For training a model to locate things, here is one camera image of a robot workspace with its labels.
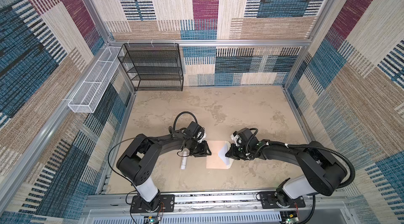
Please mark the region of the blue floral letter paper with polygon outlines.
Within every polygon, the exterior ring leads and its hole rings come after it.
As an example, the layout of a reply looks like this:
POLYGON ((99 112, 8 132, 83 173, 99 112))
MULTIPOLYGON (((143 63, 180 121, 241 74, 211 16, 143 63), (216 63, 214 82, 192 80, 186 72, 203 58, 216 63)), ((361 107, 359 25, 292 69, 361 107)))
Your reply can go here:
POLYGON ((226 142, 218 153, 218 156, 224 163, 226 169, 229 169, 233 163, 233 160, 226 156, 226 154, 230 150, 230 147, 231 147, 231 144, 229 142, 226 142))

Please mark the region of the pink envelope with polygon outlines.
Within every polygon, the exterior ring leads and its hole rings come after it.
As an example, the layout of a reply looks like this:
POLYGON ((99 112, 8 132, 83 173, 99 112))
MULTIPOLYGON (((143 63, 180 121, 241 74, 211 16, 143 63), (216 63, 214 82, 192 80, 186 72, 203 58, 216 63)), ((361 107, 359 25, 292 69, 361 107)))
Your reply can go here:
POLYGON ((214 140, 207 143, 211 155, 206 157, 206 168, 229 169, 233 164, 233 160, 225 155, 230 150, 230 142, 214 140))

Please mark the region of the white glue stick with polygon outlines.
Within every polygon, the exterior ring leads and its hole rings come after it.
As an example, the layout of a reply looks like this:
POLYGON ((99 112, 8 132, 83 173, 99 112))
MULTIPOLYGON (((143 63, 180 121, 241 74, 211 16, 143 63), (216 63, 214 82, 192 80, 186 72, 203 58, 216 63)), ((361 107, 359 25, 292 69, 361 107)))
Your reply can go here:
POLYGON ((187 164, 187 157, 189 156, 189 151, 187 149, 185 149, 182 152, 180 152, 179 155, 182 158, 181 170, 185 170, 186 169, 186 164, 187 164))

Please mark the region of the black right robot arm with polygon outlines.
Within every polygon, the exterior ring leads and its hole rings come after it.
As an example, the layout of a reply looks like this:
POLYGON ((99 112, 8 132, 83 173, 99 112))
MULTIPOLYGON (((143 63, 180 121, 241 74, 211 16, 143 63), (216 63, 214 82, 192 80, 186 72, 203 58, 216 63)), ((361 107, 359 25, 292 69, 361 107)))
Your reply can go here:
POLYGON ((303 175, 287 178, 273 195, 281 208, 289 207, 303 195, 330 196, 355 178, 352 163, 319 142, 294 145, 269 139, 259 141, 256 131, 255 128, 243 128, 234 132, 233 143, 225 156, 234 160, 277 160, 299 166, 303 175))

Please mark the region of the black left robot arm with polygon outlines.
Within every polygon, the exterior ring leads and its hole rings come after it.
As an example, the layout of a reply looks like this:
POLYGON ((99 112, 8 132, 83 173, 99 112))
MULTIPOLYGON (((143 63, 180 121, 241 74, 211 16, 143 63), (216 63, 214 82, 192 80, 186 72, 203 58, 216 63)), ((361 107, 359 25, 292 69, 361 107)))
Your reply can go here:
POLYGON ((142 201, 151 208, 158 204, 160 191, 151 179, 160 155, 187 149, 190 156, 207 157, 211 151, 204 137, 204 128, 191 122, 187 128, 169 127, 169 134, 160 137, 137 135, 116 163, 117 169, 130 180, 142 201))

